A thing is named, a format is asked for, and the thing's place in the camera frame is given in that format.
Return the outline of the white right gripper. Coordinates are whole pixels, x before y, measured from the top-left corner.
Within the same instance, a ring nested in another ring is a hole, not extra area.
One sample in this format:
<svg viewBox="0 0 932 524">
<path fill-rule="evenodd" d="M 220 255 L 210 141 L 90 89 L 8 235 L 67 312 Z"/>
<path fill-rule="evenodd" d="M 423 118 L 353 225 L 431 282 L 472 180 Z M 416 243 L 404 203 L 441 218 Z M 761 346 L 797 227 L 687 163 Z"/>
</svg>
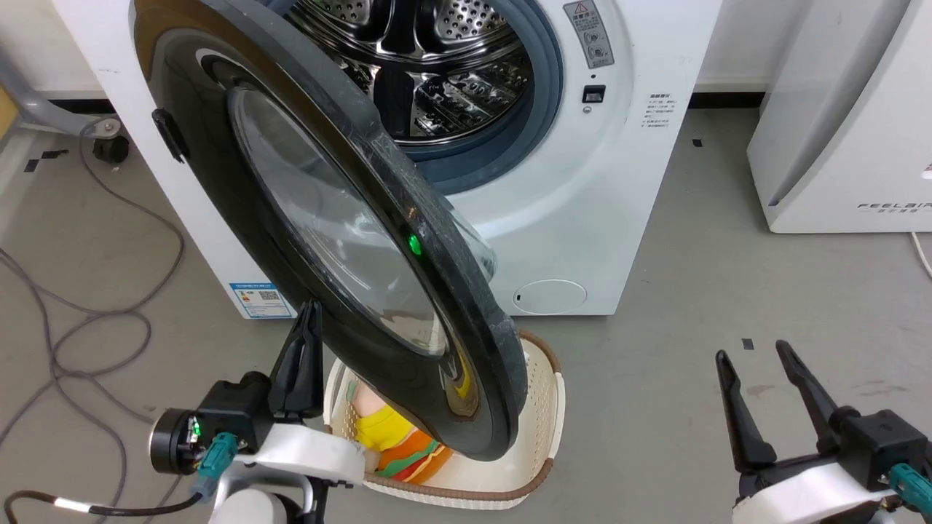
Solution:
<svg viewBox="0 0 932 524">
<path fill-rule="evenodd" d="M 776 341 L 775 350 L 801 394 L 821 456 L 778 461 L 743 401 L 731 358 L 723 349 L 716 352 L 732 461 L 740 475 L 732 524 L 893 524 L 893 512 L 883 504 L 896 496 L 889 480 L 895 462 L 829 457 L 840 448 L 830 425 L 838 405 L 788 341 Z"/>
</svg>

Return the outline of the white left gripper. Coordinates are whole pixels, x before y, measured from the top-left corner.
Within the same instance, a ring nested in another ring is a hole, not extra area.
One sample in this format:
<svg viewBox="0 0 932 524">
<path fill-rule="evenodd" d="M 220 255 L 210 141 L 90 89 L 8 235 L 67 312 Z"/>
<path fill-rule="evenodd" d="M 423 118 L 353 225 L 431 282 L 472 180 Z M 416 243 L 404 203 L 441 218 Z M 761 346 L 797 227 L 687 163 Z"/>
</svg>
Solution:
<svg viewBox="0 0 932 524">
<path fill-rule="evenodd" d="M 277 418 L 312 420 L 323 414 L 320 309 L 312 301 L 299 312 L 273 366 L 269 409 Z M 335 483 L 364 481 L 364 451 L 358 443 L 298 424 L 273 424 L 248 462 Z"/>
</svg>

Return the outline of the black round glass washer door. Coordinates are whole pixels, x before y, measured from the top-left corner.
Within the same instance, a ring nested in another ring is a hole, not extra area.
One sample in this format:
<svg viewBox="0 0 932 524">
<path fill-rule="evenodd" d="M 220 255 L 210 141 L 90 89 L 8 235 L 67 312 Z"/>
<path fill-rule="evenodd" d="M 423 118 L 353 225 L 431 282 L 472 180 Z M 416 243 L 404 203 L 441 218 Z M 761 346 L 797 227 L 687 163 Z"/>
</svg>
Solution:
<svg viewBox="0 0 932 524">
<path fill-rule="evenodd" d="M 387 404 L 477 461 L 516 443 L 527 377 L 468 229 L 373 103 L 256 0 L 133 0 L 170 155 L 287 301 Z"/>
</svg>

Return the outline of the white front-load washing machine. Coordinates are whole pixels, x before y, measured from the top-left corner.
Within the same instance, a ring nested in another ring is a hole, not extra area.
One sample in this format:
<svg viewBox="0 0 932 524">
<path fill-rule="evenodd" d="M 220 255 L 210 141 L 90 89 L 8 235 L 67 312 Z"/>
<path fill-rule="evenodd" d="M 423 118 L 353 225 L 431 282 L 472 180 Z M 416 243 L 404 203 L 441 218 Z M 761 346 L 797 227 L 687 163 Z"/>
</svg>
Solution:
<svg viewBox="0 0 932 524">
<path fill-rule="evenodd" d="M 723 0 L 240 0 L 322 55 L 491 245 L 513 316 L 526 283 L 609 316 L 649 220 Z"/>
</svg>

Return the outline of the blue energy label sticker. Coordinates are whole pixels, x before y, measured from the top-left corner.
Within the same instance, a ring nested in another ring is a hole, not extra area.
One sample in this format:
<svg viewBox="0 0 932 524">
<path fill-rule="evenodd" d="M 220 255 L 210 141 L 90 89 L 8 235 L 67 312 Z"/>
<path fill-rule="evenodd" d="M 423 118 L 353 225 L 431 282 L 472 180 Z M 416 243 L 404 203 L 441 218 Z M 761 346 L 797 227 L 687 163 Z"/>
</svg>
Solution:
<svg viewBox="0 0 932 524">
<path fill-rule="evenodd" d="M 271 282 L 230 282 L 229 288 L 243 318 L 296 318 L 292 306 Z"/>
</svg>

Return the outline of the white laundry basket brown rim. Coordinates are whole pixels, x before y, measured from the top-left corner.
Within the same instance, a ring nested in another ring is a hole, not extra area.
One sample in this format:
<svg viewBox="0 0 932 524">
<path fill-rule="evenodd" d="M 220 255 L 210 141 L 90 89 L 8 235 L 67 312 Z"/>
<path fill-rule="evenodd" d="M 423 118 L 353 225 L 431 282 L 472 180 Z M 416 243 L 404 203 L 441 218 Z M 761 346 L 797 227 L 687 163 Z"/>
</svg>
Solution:
<svg viewBox="0 0 932 524">
<path fill-rule="evenodd" d="M 550 473 L 560 445 L 565 388 L 552 349 L 532 333 L 521 331 L 519 335 L 527 367 L 527 396 L 516 440 L 502 458 L 476 461 L 453 451 L 447 464 L 422 485 L 384 480 L 367 469 L 364 485 L 417 503 L 471 510 L 509 509 L 535 491 Z M 357 382 L 366 384 L 343 362 L 336 361 L 324 392 L 323 412 L 324 426 L 330 434 L 356 443 L 356 413 L 347 393 Z"/>
</svg>

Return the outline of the round white filter cover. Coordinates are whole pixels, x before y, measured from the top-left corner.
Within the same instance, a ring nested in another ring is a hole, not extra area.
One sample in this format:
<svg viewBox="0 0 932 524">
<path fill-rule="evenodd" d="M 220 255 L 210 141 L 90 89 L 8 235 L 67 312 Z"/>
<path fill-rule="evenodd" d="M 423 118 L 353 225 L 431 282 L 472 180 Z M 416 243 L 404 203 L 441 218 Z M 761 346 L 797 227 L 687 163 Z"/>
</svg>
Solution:
<svg viewBox="0 0 932 524">
<path fill-rule="evenodd" d="M 585 304 L 587 291 L 566 279 L 526 283 L 513 294 L 513 305 L 527 315 L 565 315 Z"/>
</svg>

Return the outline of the white air purifier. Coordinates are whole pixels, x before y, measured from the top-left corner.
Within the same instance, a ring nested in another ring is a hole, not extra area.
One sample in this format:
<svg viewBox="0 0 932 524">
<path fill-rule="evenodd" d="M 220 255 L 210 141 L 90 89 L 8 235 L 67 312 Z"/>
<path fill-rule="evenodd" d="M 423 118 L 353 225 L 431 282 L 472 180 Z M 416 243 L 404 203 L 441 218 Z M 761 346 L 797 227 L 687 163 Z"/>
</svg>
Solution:
<svg viewBox="0 0 932 524">
<path fill-rule="evenodd" d="M 811 0 L 748 160 L 775 234 L 932 233 L 932 0 Z"/>
</svg>

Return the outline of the grey frame leg with caster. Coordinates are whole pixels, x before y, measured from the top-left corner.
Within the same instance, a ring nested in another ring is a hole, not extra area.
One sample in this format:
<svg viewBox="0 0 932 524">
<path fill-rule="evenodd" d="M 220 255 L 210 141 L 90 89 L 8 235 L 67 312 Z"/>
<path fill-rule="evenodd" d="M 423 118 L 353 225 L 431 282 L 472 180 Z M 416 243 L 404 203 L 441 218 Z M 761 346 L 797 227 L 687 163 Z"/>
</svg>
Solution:
<svg viewBox="0 0 932 524">
<path fill-rule="evenodd" d="M 120 164 L 129 156 L 130 140 L 122 134 L 119 116 L 84 115 L 57 106 L 29 84 L 2 49 L 0 87 L 19 110 L 23 128 L 90 138 L 93 140 L 91 152 L 101 162 Z"/>
</svg>

